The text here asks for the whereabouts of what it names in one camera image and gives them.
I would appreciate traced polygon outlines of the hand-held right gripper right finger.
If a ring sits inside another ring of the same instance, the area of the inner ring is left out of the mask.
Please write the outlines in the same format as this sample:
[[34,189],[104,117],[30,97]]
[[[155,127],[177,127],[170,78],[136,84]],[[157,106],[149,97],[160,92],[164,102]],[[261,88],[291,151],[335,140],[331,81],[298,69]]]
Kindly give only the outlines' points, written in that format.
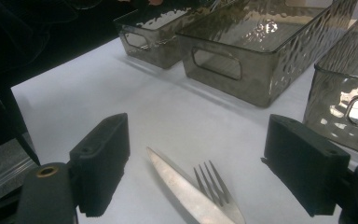
[[333,189],[347,173],[350,155],[294,119],[272,114],[264,162],[310,216],[331,215]]

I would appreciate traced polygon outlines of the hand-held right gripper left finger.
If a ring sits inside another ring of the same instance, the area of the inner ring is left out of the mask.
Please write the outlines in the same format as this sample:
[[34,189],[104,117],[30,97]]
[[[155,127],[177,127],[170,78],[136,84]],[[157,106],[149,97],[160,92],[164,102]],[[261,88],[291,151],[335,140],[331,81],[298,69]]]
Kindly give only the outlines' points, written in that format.
[[100,217],[112,201],[131,154],[126,113],[103,119],[70,151],[70,174],[80,212]]

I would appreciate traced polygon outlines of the smoky clear plastic bin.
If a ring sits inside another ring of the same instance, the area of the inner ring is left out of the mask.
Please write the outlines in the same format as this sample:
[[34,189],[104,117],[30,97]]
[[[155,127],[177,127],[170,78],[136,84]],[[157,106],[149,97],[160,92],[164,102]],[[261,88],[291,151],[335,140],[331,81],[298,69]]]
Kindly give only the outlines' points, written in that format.
[[176,33],[186,75],[268,107],[349,27],[358,0],[237,0]]
[[138,8],[114,20],[126,53],[160,68],[181,60],[175,33],[218,9],[223,0],[163,0],[159,6],[148,0],[133,0]]
[[303,123],[358,151],[358,20],[314,68]]

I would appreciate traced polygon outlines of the metal knife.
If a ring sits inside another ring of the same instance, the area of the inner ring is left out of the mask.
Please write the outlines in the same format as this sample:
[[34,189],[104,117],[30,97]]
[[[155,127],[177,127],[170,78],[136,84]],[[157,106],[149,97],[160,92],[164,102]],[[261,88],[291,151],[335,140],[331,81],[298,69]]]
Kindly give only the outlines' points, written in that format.
[[148,147],[146,151],[162,181],[199,224],[234,224],[234,221],[226,216],[216,204],[201,193],[155,150]]

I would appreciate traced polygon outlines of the metal fork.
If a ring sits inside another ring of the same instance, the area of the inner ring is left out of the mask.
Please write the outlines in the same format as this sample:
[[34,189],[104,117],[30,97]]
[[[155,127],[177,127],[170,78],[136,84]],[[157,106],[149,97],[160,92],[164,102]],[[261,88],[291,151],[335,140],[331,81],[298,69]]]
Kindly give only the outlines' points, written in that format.
[[211,161],[193,168],[200,191],[236,224],[246,224],[245,218]]

